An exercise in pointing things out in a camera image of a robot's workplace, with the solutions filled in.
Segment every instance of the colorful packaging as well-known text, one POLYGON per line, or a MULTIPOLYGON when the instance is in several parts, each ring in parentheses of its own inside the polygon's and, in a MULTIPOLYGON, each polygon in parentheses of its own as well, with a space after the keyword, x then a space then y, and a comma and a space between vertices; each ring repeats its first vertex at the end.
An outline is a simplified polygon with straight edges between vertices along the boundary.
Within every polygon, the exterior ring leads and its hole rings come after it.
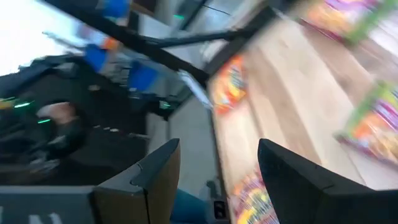
POLYGON ((117 40, 92 27, 87 26, 86 24, 80 24, 77 35, 78 37, 87 40, 90 44, 97 45, 101 49, 114 50, 118 46, 117 40))
POLYGON ((223 114, 233 108, 246 95, 243 58, 233 57, 217 74, 215 80, 215 110, 223 114))
POLYGON ((398 85, 379 82, 337 139, 380 161, 398 165, 398 85))
POLYGON ((333 39, 356 43, 394 4, 394 0, 317 0, 302 20, 333 39))
POLYGON ((279 224, 260 171, 236 186, 231 202, 237 224, 279 224))

